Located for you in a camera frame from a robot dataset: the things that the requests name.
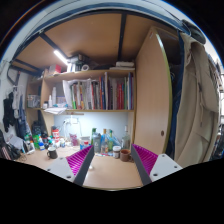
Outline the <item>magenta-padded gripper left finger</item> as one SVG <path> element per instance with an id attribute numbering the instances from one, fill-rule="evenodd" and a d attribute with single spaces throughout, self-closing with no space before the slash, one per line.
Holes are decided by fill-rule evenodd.
<path id="1" fill-rule="evenodd" d="M 82 186 L 94 157 L 92 145 L 70 156 L 57 158 L 46 168 L 48 172 Z"/>

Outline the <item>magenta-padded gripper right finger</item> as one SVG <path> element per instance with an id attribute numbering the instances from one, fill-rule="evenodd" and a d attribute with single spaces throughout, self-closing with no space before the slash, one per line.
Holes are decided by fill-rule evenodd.
<path id="1" fill-rule="evenodd" d="M 136 144 L 131 145 L 131 156 L 143 185 L 148 185 L 182 169 L 166 154 L 157 155 Z"/>

